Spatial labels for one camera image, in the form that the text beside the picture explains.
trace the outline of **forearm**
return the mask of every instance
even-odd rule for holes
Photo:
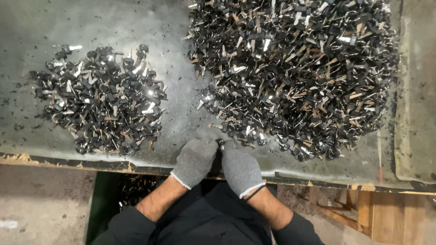
[[[307,244],[322,245],[312,223],[292,212],[274,197],[267,188],[261,189],[248,204],[255,208],[268,221],[278,245]]]
[[[169,207],[187,192],[174,177],[169,176],[157,189],[136,205],[136,209],[156,222]]]
[[[272,230],[280,230],[287,226],[294,213],[276,197],[274,197],[267,188],[261,189],[249,201],[248,204],[256,209],[268,221]]]

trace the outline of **wooden board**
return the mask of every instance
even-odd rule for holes
[[[422,195],[374,192],[372,239],[383,244],[421,245],[425,198]]]

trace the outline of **gloved hand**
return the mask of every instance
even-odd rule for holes
[[[231,141],[224,145],[221,164],[227,183],[240,199],[250,191],[265,185],[256,159],[236,150]]]
[[[215,141],[189,141],[177,157],[177,164],[171,175],[190,190],[208,174],[215,159],[218,144]]]

